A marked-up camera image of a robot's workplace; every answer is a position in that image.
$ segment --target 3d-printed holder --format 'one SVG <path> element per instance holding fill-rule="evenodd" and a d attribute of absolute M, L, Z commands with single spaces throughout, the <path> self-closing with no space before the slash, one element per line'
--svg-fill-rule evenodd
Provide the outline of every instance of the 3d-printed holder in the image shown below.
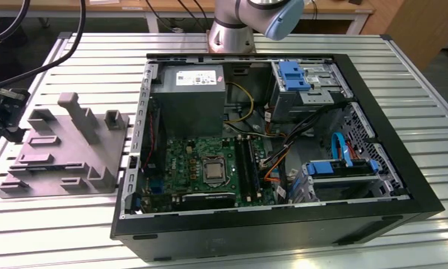
<path fill-rule="evenodd" d="M 129 116 L 94 115 L 75 92 L 61 94 L 70 115 L 35 109 L 27 142 L 0 186 L 2 198 L 111 193 L 118 182 Z"/>

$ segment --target yellow wire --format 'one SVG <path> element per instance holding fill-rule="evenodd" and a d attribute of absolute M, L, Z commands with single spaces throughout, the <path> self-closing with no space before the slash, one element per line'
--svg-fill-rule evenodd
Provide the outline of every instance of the yellow wire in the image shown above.
<path fill-rule="evenodd" d="M 226 123 L 234 123 L 234 122 L 241 122 L 243 121 L 249 116 L 251 116 L 253 112 L 254 112 L 254 98 L 253 95 L 249 93 L 249 91 L 245 89 L 243 86 L 241 86 L 238 83 L 235 82 L 226 82 L 226 84 L 233 84 L 235 85 L 249 96 L 250 100 L 251 100 L 251 109 L 249 111 L 249 113 L 246 114 L 245 117 L 239 118 L 239 119 L 233 119 L 233 120 L 225 120 Z"/>

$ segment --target power supply label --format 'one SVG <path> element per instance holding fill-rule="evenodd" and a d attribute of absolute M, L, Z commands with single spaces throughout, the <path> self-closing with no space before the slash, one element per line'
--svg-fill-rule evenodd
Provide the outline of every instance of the power supply label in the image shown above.
<path fill-rule="evenodd" d="M 179 71 L 177 73 L 177 86 L 191 85 L 218 85 L 217 71 Z"/>

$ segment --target ram slot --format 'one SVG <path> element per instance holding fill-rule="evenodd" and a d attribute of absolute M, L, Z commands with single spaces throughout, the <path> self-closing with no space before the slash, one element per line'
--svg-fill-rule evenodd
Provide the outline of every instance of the ram slot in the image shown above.
<path fill-rule="evenodd" d="M 251 202 L 258 198 L 257 182 L 259 186 L 259 176 L 250 140 L 237 140 L 235 155 L 242 200 Z"/>

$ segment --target metal table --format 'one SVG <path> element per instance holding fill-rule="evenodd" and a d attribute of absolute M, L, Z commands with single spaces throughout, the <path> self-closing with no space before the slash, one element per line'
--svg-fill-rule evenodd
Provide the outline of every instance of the metal table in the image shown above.
<path fill-rule="evenodd" d="M 59 39 L 47 62 L 71 48 Z M 135 121 L 147 53 L 206 52 L 203 34 L 86 34 L 73 59 L 35 79 L 28 110 L 57 105 L 63 91 L 81 93 L 95 114 L 121 109 Z M 393 41 L 379 36 L 293 35 L 281 42 L 257 35 L 259 52 L 346 53 L 378 99 L 446 211 L 365 245 L 327 247 L 161 265 L 179 268 L 395 268 L 448 267 L 448 104 Z M 20 145 L 0 140 L 0 182 Z M 130 150 L 130 141 L 123 152 Z M 122 166 L 126 166 L 127 155 Z M 117 193 L 89 197 L 0 199 L 0 268 L 131 268 L 155 266 L 110 239 Z"/>

